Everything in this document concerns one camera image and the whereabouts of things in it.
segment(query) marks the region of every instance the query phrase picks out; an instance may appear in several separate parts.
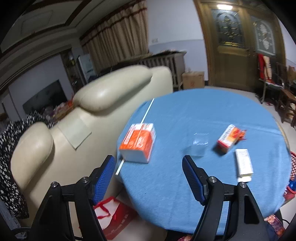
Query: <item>curtain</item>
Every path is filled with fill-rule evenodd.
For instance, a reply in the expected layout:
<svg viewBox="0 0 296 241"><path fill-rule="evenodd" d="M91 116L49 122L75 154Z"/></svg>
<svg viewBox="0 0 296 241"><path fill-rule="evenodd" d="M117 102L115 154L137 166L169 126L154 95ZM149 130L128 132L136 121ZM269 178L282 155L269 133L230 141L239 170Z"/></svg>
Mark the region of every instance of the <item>curtain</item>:
<svg viewBox="0 0 296 241"><path fill-rule="evenodd" d="M81 37L97 73L120 61L148 53L146 0L130 2L100 20Z"/></svg>

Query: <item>cardboard box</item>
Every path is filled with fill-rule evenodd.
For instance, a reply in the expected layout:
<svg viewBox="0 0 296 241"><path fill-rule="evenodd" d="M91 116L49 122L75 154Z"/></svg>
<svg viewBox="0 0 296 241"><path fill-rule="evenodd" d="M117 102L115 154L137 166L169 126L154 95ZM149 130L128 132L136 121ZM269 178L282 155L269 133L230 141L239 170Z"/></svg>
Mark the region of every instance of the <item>cardboard box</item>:
<svg viewBox="0 0 296 241"><path fill-rule="evenodd" d="M183 73L182 79L184 90L205 87L205 73L203 71Z"/></svg>
<svg viewBox="0 0 296 241"><path fill-rule="evenodd" d="M132 124L119 151L126 161L148 163L154 141L153 123Z"/></svg>

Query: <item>round table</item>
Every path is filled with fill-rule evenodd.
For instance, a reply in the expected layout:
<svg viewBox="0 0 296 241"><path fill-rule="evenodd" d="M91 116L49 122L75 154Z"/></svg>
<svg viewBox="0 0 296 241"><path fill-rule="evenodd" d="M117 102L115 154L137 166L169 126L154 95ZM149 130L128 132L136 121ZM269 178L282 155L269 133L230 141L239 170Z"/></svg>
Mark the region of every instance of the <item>round table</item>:
<svg viewBox="0 0 296 241"><path fill-rule="evenodd" d="M140 123L150 101L140 106L118 139L133 123ZM235 149L248 149L254 174L248 183L264 217L284 203L291 157L273 116L249 98L216 89L194 89L156 98L145 118L154 123L156 140L148 164L125 162L120 177L139 215L165 229L193 233L203 211L182 170L191 133L208 133L205 155L193 160L209 176L237 184ZM228 125L246 129L246 140L220 155L218 138ZM228 202L224 202L217 234L223 234Z"/></svg>

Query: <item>white box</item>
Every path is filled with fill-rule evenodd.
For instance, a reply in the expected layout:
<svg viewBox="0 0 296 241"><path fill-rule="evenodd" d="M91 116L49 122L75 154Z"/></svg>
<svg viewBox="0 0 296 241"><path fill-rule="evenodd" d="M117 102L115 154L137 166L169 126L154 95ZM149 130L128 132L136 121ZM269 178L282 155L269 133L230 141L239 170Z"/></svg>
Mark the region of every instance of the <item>white box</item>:
<svg viewBox="0 0 296 241"><path fill-rule="evenodd" d="M119 151L126 161L148 163L155 141L153 123L132 124Z"/></svg>
<svg viewBox="0 0 296 241"><path fill-rule="evenodd" d="M252 180L253 167L248 149L236 149L235 154L237 156L237 170L238 170L238 182L249 182Z"/></svg>

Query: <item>wooden chair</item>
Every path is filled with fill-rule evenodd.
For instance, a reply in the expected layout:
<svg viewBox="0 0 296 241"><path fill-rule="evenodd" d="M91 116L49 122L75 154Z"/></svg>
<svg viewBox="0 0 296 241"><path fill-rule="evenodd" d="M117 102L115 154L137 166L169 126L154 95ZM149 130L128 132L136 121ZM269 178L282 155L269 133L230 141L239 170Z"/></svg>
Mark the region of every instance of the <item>wooden chair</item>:
<svg viewBox="0 0 296 241"><path fill-rule="evenodd" d="M290 90L291 83L288 80L287 67L279 62L276 62L276 83L283 88Z"/></svg>
<svg viewBox="0 0 296 241"><path fill-rule="evenodd" d="M292 109L290 104L294 103L296 105L296 97L288 90L281 89L278 104L276 106L276 110L278 111L280 117L281 117L281 122L283 123L284 120L287 117L287 114L293 115L293 120L291 122L291 126L293 127L296 122L296 110ZM282 113L279 112L281 106L283 106L283 111Z"/></svg>

